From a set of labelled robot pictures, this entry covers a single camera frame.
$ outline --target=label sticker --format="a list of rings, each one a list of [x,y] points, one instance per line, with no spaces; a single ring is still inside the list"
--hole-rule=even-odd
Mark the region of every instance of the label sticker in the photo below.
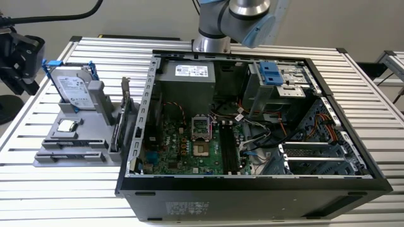
[[[239,107],[238,112],[242,114],[244,112],[244,109]]]
[[[79,77],[58,77],[62,90],[68,98],[68,102],[78,108],[94,108],[86,83]]]
[[[239,115],[235,117],[235,119],[236,119],[238,122],[239,122],[243,118],[244,118],[244,115],[243,115],[243,114],[239,114]]]
[[[208,66],[178,65],[176,76],[180,77],[208,77]]]
[[[166,202],[170,215],[207,214],[210,202]]]

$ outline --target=slotted metal table surface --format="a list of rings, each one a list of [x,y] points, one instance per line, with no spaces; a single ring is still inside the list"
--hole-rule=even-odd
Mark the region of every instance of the slotted metal table surface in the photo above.
[[[390,70],[395,73],[399,79],[388,79],[387,82],[392,82],[403,86],[404,82],[404,52],[384,51],[379,57],[379,63],[386,64]]]
[[[83,38],[70,42],[59,59],[96,63],[106,94],[120,101],[120,79],[131,78],[140,101],[152,49],[190,51],[184,41]],[[232,45],[232,53],[312,58],[338,103],[390,179],[394,192],[334,220],[288,222],[142,223],[124,199],[114,194],[119,167],[35,168],[34,156],[60,111],[47,79],[0,139],[0,226],[404,226],[404,120],[348,54],[334,48]]]

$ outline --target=black cable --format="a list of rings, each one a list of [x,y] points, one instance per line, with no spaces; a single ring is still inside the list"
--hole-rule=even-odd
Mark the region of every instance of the black cable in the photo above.
[[[279,140],[274,144],[259,145],[254,149],[250,149],[247,151],[254,151],[254,150],[256,150],[259,148],[275,148],[279,144],[282,144],[283,142],[286,142],[287,140],[290,140],[299,132],[306,133],[306,130],[304,129],[298,129],[288,136],[286,136],[282,140]]]
[[[398,97],[395,98],[395,100],[392,102],[394,104],[396,104],[396,102],[399,101],[400,97],[402,97],[402,95],[398,95]]]
[[[394,73],[391,74],[391,75],[388,75],[384,79],[383,79],[383,81],[380,81],[380,83],[378,84],[378,86],[391,77],[394,75]]]
[[[30,23],[39,23],[39,22],[50,22],[50,21],[64,21],[64,20],[79,20],[90,17],[94,15],[100,6],[102,6],[103,0],[98,0],[95,7],[91,11],[83,14],[78,15],[66,15],[66,16],[47,16],[47,17],[22,17],[22,18],[2,18],[0,19],[0,27],[2,26],[14,26],[18,24],[30,24]]]
[[[192,3],[194,3],[194,6],[195,6],[195,10],[196,10],[196,12],[198,12],[198,15],[200,15],[200,11],[198,10],[195,0],[192,0]]]

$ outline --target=cable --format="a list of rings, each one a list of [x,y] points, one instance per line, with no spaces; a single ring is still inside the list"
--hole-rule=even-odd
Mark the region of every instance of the cable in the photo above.
[[[286,142],[287,140],[290,140],[299,132],[306,133],[304,129],[298,129],[295,130],[291,135],[286,136],[283,139],[280,139],[278,142],[272,143],[272,144],[262,144],[258,145],[254,149],[250,149],[247,151],[254,151],[259,148],[275,148],[279,144],[282,144],[283,142]]]
[[[250,111],[244,109],[243,105],[242,105],[242,99],[239,99],[239,107],[243,109],[243,111],[246,111],[248,114],[250,114]],[[278,114],[278,119],[279,119],[279,124],[280,124],[280,127],[284,131],[284,135],[287,136],[287,132],[286,132],[286,128],[284,128],[284,124],[283,124],[283,116],[282,116],[282,113],[280,112],[264,112],[264,114]]]
[[[244,152],[243,154],[255,156],[255,157],[258,157],[258,158],[259,158],[260,160],[263,160],[263,161],[268,161],[268,159],[270,159],[270,158],[263,158],[263,157],[260,157],[259,154],[258,154],[258,153],[254,153],[252,151]]]
[[[332,120],[331,117],[327,114],[322,113],[320,115],[323,115],[330,121]],[[331,125],[326,125],[326,127],[327,127],[327,130],[328,130],[328,133],[330,133],[331,137],[334,137],[334,141],[338,141],[339,137],[338,137],[338,135],[335,133],[335,130],[334,130],[332,126]]]
[[[260,141],[262,139],[267,138],[270,135],[271,135],[271,132],[268,132],[267,134],[259,136],[258,138],[255,138],[255,139],[252,139],[252,140],[248,140],[248,141],[242,142],[240,145],[239,145],[239,149],[240,149],[240,150],[244,150],[244,149],[247,148],[246,145],[248,145],[248,144],[251,144],[251,143],[254,143],[254,142],[256,142],[256,141]]]
[[[186,122],[186,114],[184,114],[184,109],[183,109],[183,107],[182,107],[178,103],[175,103],[175,102],[167,102],[167,103],[164,103],[163,105],[167,105],[167,104],[176,105],[176,106],[179,107],[179,109],[180,109],[180,111],[182,111],[182,113],[183,113],[183,123],[184,123],[184,125],[187,125],[187,122]]]
[[[392,102],[394,104],[396,104],[396,102],[399,101],[400,97],[402,97],[402,95],[398,95],[398,97],[395,98],[395,100]]]
[[[263,164],[266,164],[268,161],[270,161],[270,158],[268,158],[264,162],[262,162],[262,163],[255,167],[255,169],[254,169],[254,174],[255,174],[255,175],[258,174],[258,169],[260,168],[260,166],[262,166]]]
[[[88,11],[87,13],[83,13],[83,14],[78,14],[78,15],[48,16],[48,17],[22,17],[22,18],[6,18],[4,17],[0,19],[0,27],[18,25],[18,24],[38,23],[38,22],[84,19],[98,12],[98,10],[102,6],[102,3],[103,3],[103,0],[98,0],[95,7],[91,9],[91,11]]]
[[[247,120],[246,118],[244,118],[244,121],[247,121],[247,122],[248,122],[250,124],[252,124],[252,125],[258,125],[258,126],[263,127],[263,128],[266,129],[266,131],[270,131],[270,129],[266,127],[266,125],[263,125],[263,124],[260,124],[260,123],[258,123],[258,122],[250,121],[250,120]]]
[[[195,6],[195,10],[196,10],[196,12],[198,12],[198,15],[200,15],[200,11],[198,10],[195,0],[192,0],[192,3],[194,3],[194,6]]]
[[[378,84],[378,86],[391,77],[394,75],[394,73],[391,73],[391,75],[388,75],[384,79],[383,79],[383,81],[380,81],[380,83]]]
[[[238,114],[226,115],[226,114],[215,113],[214,110],[211,110],[211,113],[218,117],[226,117],[226,118],[235,118],[235,116],[238,115]]]
[[[307,136],[306,140],[308,140],[311,138],[311,136],[315,134],[315,131],[316,131],[316,128],[318,128],[318,125],[319,125],[318,117],[320,117],[323,121],[326,119],[331,120],[331,117],[328,115],[323,114],[323,113],[322,114],[319,113],[319,114],[315,115],[315,126],[314,126],[314,129],[311,130],[310,135]],[[332,127],[330,127],[328,125],[324,125],[324,126],[326,126],[326,129],[330,133],[330,136],[331,136],[332,140],[336,141],[338,136],[336,136],[336,133],[335,133]]]

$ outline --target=green circuit board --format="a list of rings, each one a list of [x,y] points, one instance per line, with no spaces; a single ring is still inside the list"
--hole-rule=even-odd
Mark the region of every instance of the green circuit board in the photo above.
[[[179,128],[183,126],[182,122],[171,120],[164,121],[162,145],[158,152],[158,162],[154,164],[154,174],[223,175],[224,171],[220,150],[219,125],[212,124],[212,138],[210,142],[192,141],[191,127],[190,124],[187,125],[188,127],[184,128],[184,132],[180,133]],[[242,125],[235,125],[232,128],[235,137],[240,138],[240,136],[243,136]],[[240,174],[251,174],[250,165],[247,165],[246,168],[240,169]]]

